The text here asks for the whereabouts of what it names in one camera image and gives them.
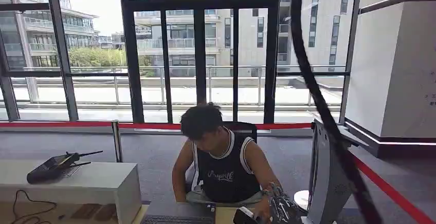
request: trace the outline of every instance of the chair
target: chair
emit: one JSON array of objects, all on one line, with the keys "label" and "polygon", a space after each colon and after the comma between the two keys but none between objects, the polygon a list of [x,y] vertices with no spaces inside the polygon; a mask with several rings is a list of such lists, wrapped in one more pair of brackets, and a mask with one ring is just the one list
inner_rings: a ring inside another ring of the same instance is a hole
[{"label": "chair", "polygon": [[[251,138],[254,139],[255,143],[257,143],[258,129],[256,125],[246,122],[224,121],[224,126],[227,127],[229,130],[231,130],[232,132],[249,135]],[[194,165],[191,165],[189,169],[186,171],[186,181],[185,181],[186,192],[191,191],[192,184],[196,183],[193,182],[194,175],[195,175],[195,167]]]}]

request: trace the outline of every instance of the gray carpet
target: gray carpet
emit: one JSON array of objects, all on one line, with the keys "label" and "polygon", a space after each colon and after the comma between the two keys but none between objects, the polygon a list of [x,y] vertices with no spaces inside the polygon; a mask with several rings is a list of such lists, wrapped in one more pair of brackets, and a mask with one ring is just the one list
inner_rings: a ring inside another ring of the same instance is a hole
[{"label": "gray carpet", "polygon": [[[122,136],[124,161],[135,162],[139,167],[143,200],[174,200],[171,169],[184,140],[182,136],[171,135]],[[308,188],[310,139],[260,137],[258,144],[289,195]],[[47,159],[65,151],[85,153],[96,150],[104,152],[89,156],[89,160],[115,161],[113,137],[110,135],[0,133],[0,159]],[[436,160],[381,161],[360,148],[352,148],[352,152],[436,220]],[[371,181],[365,180],[385,223],[414,223]],[[352,198],[338,223],[363,223]]]}]

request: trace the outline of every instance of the hand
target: hand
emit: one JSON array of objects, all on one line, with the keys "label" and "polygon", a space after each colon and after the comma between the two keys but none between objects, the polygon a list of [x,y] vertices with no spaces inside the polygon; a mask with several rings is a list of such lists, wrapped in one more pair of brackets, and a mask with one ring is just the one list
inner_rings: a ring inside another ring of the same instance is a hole
[{"label": "hand", "polygon": [[271,223],[268,198],[264,197],[260,202],[256,203],[254,214],[255,218],[262,218],[262,223]]}]

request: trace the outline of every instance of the black tank top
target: black tank top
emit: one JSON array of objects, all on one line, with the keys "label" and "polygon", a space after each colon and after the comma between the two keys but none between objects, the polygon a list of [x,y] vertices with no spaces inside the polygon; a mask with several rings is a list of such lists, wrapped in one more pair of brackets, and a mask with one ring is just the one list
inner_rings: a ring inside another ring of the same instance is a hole
[{"label": "black tank top", "polygon": [[194,182],[203,182],[202,189],[210,200],[233,203],[253,196],[260,191],[260,186],[244,156],[245,147],[254,142],[253,138],[226,130],[230,142],[227,152],[220,157],[198,150],[193,145]]}]

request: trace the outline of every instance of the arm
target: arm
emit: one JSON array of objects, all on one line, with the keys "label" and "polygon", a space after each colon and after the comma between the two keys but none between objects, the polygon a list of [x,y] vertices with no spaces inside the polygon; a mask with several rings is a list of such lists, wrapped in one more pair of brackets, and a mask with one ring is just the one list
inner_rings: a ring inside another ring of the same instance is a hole
[{"label": "arm", "polygon": [[[275,176],[265,154],[260,147],[254,143],[249,142],[245,148],[245,160],[248,166],[253,171],[262,189],[271,190],[270,182],[280,185],[279,180]],[[262,216],[264,219],[270,217],[269,202],[267,196],[264,196],[260,202],[255,206],[255,216]]]},{"label": "arm", "polygon": [[187,140],[181,148],[173,167],[173,190],[177,202],[186,202],[185,173],[193,161],[192,143]]}]

